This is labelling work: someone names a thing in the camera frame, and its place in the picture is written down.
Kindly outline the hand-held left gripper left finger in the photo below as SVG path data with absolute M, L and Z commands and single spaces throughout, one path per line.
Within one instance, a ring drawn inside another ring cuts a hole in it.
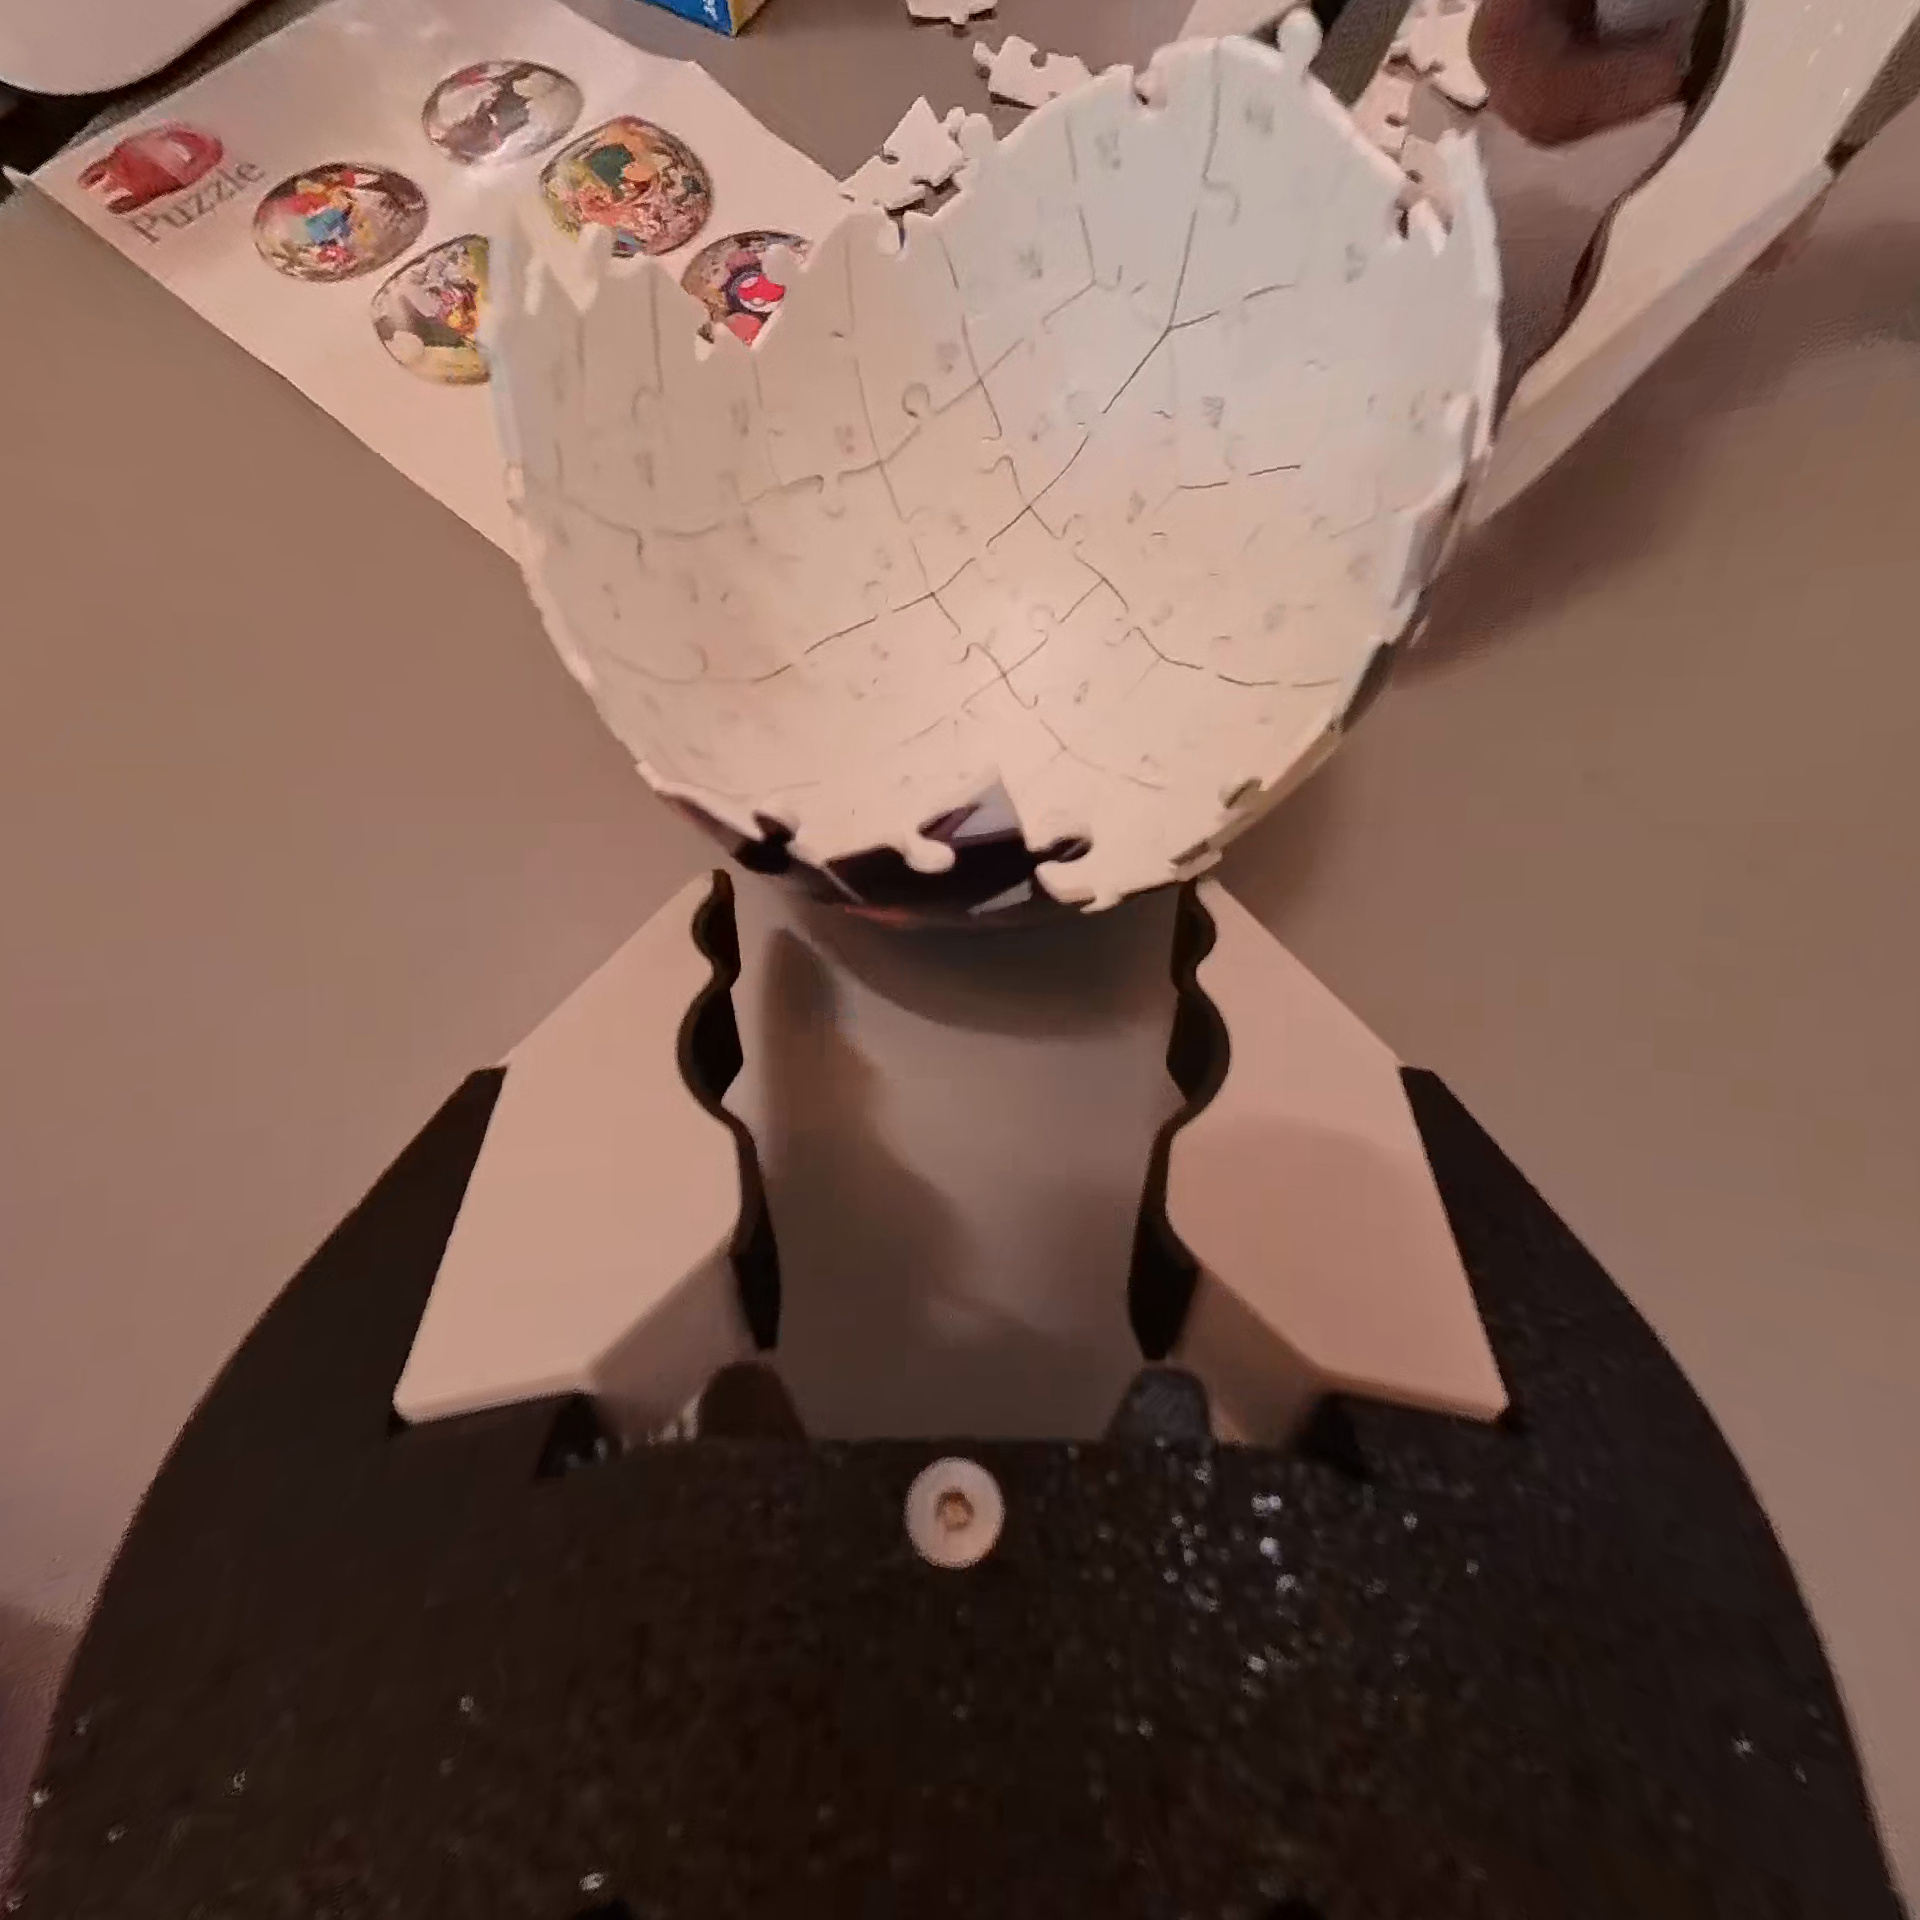
M 506 1058 L 392 1407 L 410 1427 L 583 1396 L 621 1442 L 776 1345 L 731 878 L 682 887 Z

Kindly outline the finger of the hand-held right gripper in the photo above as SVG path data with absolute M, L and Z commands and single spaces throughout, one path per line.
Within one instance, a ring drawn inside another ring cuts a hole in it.
M 1600 220 L 1563 324 L 1503 406 L 1477 523 L 1571 452 L 1835 182 L 1828 148 L 1912 4 L 1708 4 L 1704 17 L 1704 87 L 1669 154 Z

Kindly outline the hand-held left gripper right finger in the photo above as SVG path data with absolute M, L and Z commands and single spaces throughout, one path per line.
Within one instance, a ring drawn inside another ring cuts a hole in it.
M 1398 1053 L 1220 882 L 1179 892 L 1126 1306 L 1214 1439 L 1332 1402 L 1499 1423 L 1508 1393 Z

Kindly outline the colourful half-built puzzle ball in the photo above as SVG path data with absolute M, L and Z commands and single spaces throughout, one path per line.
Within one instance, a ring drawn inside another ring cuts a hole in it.
M 1427 194 L 1276 45 L 1187 38 L 852 207 L 738 341 L 492 217 L 522 578 L 635 774 L 887 921 L 1156 893 L 1332 754 L 1493 441 L 1480 143 Z

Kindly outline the pile of puzzle pieces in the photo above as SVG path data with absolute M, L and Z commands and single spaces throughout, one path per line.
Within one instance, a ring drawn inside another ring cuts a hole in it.
M 1442 225 L 1452 225 L 1456 196 L 1437 154 L 1442 138 L 1421 135 L 1413 123 L 1429 97 L 1464 115 L 1485 107 L 1485 82 L 1471 59 L 1479 11 L 1471 2 L 1413 2 L 1383 4 L 1379 17 L 1364 19 L 1362 4 L 1191 4 L 1179 37 L 1239 33 L 1279 45 L 1285 20 L 1314 17 L 1316 53 L 1335 59 L 1326 87 L 1380 155 L 1398 165 L 1406 202 L 1427 204 Z M 935 111 L 916 99 L 875 155 L 844 178 L 840 194 L 892 214 L 924 207 L 954 191 L 992 141 L 995 126 L 986 111 Z

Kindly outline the white printed paper leaflet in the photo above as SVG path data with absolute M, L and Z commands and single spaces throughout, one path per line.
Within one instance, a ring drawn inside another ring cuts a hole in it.
M 782 297 L 741 239 L 845 211 L 694 61 L 562 4 L 322 4 L 31 185 L 510 556 L 492 239 L 598 349 L 635 319 L 733 373 Z

